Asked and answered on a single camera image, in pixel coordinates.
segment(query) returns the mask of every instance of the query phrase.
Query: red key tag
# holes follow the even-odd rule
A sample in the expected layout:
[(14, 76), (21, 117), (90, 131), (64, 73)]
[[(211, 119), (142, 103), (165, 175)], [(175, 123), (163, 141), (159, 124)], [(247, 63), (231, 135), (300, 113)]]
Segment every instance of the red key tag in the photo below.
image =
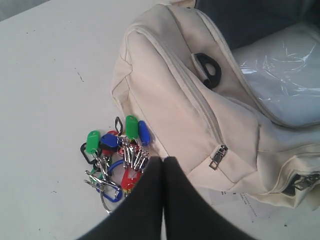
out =
[(132, 189), (140, 179), (141, 175), (141, 172), (136, 172), (129, 167), (124, 171), (123, 178), (121, 181), (121, 187), (125, 193), (131, 193)]

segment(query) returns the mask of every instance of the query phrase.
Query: blue key tag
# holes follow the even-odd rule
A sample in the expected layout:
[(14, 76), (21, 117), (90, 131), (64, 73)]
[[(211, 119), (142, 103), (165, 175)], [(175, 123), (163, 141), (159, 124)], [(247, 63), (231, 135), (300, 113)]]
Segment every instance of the blue key tag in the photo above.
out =
[(103, 135), (100, 143), (110, 148), (117, 148), (119, 146), (118, 137), (110, 133)]
[(142, 146), (148, 146), (151, 140), (148, 127), (144, 121), (139, 121), (138, 123), (138, 133)]

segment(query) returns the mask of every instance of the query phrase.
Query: zipper pull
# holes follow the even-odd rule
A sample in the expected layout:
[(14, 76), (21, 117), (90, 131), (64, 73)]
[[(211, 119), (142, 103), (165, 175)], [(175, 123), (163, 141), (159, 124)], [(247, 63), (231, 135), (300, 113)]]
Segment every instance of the zipper pull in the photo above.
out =
[(293, 186), (303, 191), (309, 187), (312, 187), (317, 181), (320, 180), (320, 172), (316, 171), (307, 176), (302, 176), (300, 180), (296, 181)]
[(228, 151), (228, 147), (226, 145), (221, 145), (218, 151), (216, 151), (216, 153), (214, 154), (214, 156), (211, 157), (212, 162), (210, 163), (209, 167), (212, 168), (213, 170), (217, 170), (220, 162), (226, 155), (227, 151)]

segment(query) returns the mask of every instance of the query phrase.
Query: black fabric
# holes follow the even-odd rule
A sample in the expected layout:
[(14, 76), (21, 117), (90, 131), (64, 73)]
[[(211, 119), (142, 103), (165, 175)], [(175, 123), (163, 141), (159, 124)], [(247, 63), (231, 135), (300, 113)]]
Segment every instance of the black fabric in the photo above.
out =
[(162, 160), (153, 157), (134, 190), (123, 203), (78, 240), (160, 240), (162, 184)]
[(175, 157), (163, 162), (164, 219), (168, 240), (252, 240), (215, 212), (186, 178)]
[(315, 1), (312, 5), (306, 19), (320, 29), (320, 0)]
[(153, 157), (124, 202), (78, 240), (160, 240), (163, 207), (168, 240), (253, 239), (201, 198), (175, 157)]
[(258, 0), (197, 0), (195, 8), (212, 19), (231, 50), (252, 44), (297, 21), (273, 13)]

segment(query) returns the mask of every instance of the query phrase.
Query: clear plastic sheet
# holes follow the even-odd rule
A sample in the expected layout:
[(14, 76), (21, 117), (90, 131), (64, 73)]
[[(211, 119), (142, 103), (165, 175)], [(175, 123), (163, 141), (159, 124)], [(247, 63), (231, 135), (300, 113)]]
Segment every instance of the clear plastic sheet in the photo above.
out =
[(233, 52), (260, 101), (291, 126), (320, 122), (320, 34), (299, 23)]

